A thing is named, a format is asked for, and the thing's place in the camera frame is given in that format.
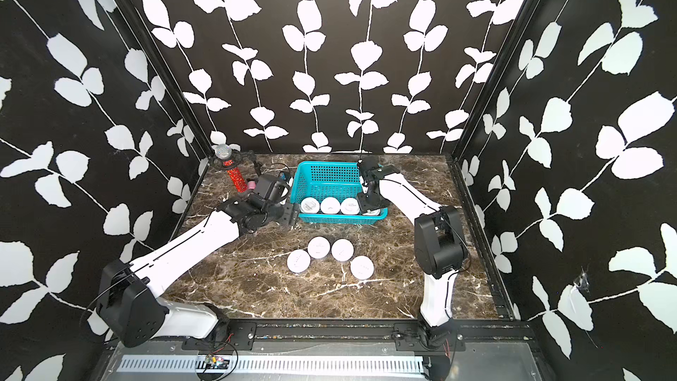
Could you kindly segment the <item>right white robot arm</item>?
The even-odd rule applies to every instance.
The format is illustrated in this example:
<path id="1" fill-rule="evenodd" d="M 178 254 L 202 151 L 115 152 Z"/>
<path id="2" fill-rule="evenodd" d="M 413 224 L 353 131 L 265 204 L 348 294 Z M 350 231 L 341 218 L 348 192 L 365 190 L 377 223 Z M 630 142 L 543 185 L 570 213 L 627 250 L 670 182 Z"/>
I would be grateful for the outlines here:
<path id="1" fill-rule="evenodd" d="M 458 209 L 426 197 L 395 167 L 368 156 L 357 162 L 362 192 L 357 195 L 363 212 L 395 206 L 414 227 L 414 257 L 425 273 L 420 314 L 430 327 L 452 320 L 456 278 L 469 259 Z"/>

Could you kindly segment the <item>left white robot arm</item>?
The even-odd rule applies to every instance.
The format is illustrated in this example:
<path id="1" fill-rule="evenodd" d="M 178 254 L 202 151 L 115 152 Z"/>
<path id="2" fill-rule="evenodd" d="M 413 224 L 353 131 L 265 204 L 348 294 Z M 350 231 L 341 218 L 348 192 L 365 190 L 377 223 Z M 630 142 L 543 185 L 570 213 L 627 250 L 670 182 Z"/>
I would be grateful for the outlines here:
<path id="1" fill-rule="evenodd" d="M 278 222 L 292 226 L 296 210 L 289 202 L 289 171 L 262 174 L 256 186 L 216 206 L 181 236 L 129 263 L 116 260 L 102 271 L 95 313 L 125 347 L 138 347 L 158 337 L 205 339 L 227 330 L 229 320 L 209 303 L 163 299 L 185 273 L 241 236 Z"/>

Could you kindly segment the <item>yogurt cup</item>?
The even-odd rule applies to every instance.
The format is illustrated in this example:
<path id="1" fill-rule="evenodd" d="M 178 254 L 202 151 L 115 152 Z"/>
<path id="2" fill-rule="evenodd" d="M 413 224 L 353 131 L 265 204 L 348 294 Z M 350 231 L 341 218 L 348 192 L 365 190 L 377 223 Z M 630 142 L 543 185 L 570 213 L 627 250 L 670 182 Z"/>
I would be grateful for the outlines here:
<path id="1" fill-rule="evenodd" d="M 354 256 L 354 245 L 347 239 L 336 240 L 331 246 L 331 255 L 338 262 L 347 262 Z"/>
<path id="2" fill-rule="evenodd" d="M 350 262 L 350 270 L 357 280 L 368 280 L 375 273 L 375 266 L 370 258 L 358 256 Z"/>
<path id="3" fill-rule="evenodd" d="M 338 214 L 341 211 L 341 203 L 334 197 L 327 197 L 320 203 L 320 211 L 323 214 Z"/>
<path id="4" fill-rule="evenodd" d="M 364 212 L 362 215 L 363 215 L 363 216 L 367 216 L 367 217 L 377 217 L 377 216 L 379 216 L 381 213 L 382 213 L 382 210 L 381 210 L 381 209 L 375 209 L 375 210 L 366 211 L 366 212 Z"/>
<path id="5" fill-rule="evenodd" d="M 311 257 L 306 250 L 294 250 L 287 257 L 287 268 L 292 273 L 303 273 L 310 267 Z"/>
<path id="6" fill-rule="evenodd" d="M 324 259 L 331 252 L 331 244 L 326 238 L 316 236 L 309 241 L 307 252 L 312 259 Z"/>
<path id="7" fill-rule="evenodd" d="M 346 198 L 340 204 L 340 211 L 344 215 L 358 215 L 361 213 L 361 208 L 356 198 Z"/>
<path id="8" fill-rule="evenodd" d="M 321 210 L 320 202 L 312 197 L 307 197 L 301 201 L 301 213 L 317 214 Z"/>

